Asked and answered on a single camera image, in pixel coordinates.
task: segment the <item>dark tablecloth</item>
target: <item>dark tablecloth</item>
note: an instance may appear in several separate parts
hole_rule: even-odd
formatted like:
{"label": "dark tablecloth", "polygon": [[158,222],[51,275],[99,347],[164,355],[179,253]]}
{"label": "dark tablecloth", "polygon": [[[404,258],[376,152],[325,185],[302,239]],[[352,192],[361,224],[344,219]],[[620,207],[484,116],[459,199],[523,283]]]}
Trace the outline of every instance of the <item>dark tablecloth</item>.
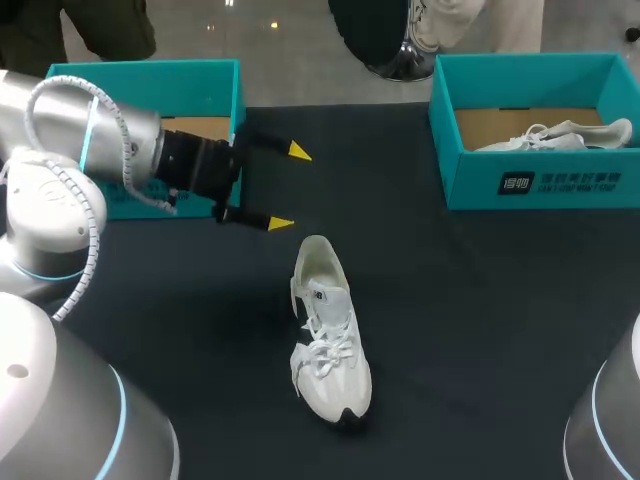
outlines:
{"label": "dark tablecloth", "polygon": [[[309,164],[255,158],[246,199],[294,228],[116,222],[67,326],[171,417],[182,480],[564,478],[574,403],[640,311],[637,211],[450,212],[425,105],[250,109]],[[313,233],[351,282],[369,428],[291,384],[289,278]]]}

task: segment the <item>shoelace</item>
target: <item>shoelace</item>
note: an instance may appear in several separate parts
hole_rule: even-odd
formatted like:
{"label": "shoelace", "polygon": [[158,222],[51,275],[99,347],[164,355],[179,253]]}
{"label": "shoelace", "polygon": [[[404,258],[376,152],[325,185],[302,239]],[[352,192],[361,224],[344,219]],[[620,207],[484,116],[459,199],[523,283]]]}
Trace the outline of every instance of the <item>shoelace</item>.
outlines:
{"label": "shoelace", "polygon": [[313,359],[311,361],[318,378],[326,377],[333,367],[340,365],[343,359],[353,357],[353,342],[351,341],[351,314],[349,319],[339,327],[323,325],[318,330],[313,328],[311,317],[302,327],[309,330],[313,341],[308,348]]}
{"label": "shoelace", "polygon": [[[539,128],[540,130],[536,133],[533,133],[533,130]],[[511,138],[511,140],[509,140],[510,142],[516,142],[518,140],[523,140],[525,142],[528,142],[534,149],[536,148],[542,148],[544,145],[542,144],[542,142],[544,141],[544,139],[546,138],[546,135],[541,135],[540,133],[547,130],[547,127],[540,124],[540,123],[534,123],[533,125],[531,125],[526,133],[524,135],[521,135],[519,137],[514,137]]]}

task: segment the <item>teal shoebox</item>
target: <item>teal shoebox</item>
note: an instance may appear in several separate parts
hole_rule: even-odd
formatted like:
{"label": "teal shoebox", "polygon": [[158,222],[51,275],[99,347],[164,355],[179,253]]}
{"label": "teal shoebox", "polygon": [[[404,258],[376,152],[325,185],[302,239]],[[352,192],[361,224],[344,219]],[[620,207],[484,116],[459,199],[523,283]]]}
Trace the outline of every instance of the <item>teal shoebox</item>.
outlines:
{"label": "teal shoebox", "polygon": [[[238,60],[169,60],[53,65],[48,76],[75,75],[96,84],[116,103],[157,111],[164,127],[209,138],[230,139],[245,119]],[[175,218],[131,197],[121,185],[101,183],[110,220]],[[152,180],[143,189],[150,197],[166,199],[168,190]],[[240,181],[230,203],[240,203]],[[213,202],[180,192],[178,217],[210,217]]]}
{"label": "teal shoebox", "polygon": [[[473,151],[534,123],[619,118],[627,148]],[[438,56],[429,119],[452,210],[640,207],[640,90],[619,55]]]}

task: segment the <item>floor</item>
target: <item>floor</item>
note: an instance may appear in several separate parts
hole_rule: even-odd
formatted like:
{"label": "floor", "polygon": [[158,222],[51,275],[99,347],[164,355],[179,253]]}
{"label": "floor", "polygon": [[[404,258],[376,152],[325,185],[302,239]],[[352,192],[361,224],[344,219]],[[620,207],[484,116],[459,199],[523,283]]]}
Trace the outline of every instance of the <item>floor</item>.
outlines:
{"label": "floor", "polygon": [[[336,32],[327,0],[147,0],[156,58],[239,58],[248,106],[427,101],[431,82],[398,84],[370,74]],[[638,0],[547,0],[544,51],[620,51],[640,78],[640,46],[623,41],[640,24]],[[71,61],[92,61],[63,18]],[[486,51],[481,16],[462,50]]]}

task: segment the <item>shoe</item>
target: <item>shoe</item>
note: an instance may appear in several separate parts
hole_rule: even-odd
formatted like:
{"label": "shoe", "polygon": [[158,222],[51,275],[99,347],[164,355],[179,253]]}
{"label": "shoe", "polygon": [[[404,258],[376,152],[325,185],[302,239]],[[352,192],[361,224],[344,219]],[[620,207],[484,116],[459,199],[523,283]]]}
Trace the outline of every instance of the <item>shoe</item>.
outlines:
{"label": "shoe", "polygon": [[631,141],[633,125],[626,118],[616,120],[611,125],[588,127],[570,120],[543,130],[545,138],[558,138],[569,133],[580,135],[588,148],[623,148]]}
{"label": "shoe", "polygon": [[[290,362],[296,393],[328,422],[358,423],[371,403],[371,372],[349,284],[326,238],[311,236],[302,242],[291,279],[291,300],[301,320]],[[298,311],[298,302],[304,305],[306,318]]]}
{"label": "shoe", "polygon": [[478,148],[476,152],[513,152],[516,150],[585,150],[584,139],[576,133],[567,133],[556,138],[547,139],[543,132],[547,127],[540,124],[531,125],[524,135],[512,138],[508,142],[494,143]]}
{"label": "shoe", "polygon": [[433,19],[425,5],[428,0],[411,0],[411,20],[409,34],[411,40],[423,52],[433,53],[440,48],[438,38],[433,31]]}

